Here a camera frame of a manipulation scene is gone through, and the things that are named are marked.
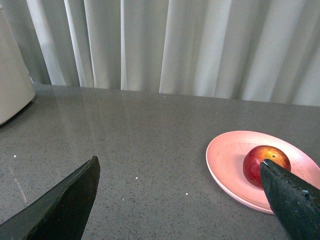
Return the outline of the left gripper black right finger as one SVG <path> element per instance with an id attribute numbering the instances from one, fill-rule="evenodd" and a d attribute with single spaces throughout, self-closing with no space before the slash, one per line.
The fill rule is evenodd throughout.
<path id="1" fill-rule="evenodd" d="M 262 188 L 291 240 L 320 238 L 320 190 L 270 159 L 260 164 Z"/>

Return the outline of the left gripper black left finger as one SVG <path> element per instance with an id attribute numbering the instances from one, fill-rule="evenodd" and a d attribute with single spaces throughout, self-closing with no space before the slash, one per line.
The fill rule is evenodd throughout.
<path id="1" fill-rule="evenodd" d="M 97 156 L 0 225 L 2 240 L 80 240 L 96 199 Z"/>

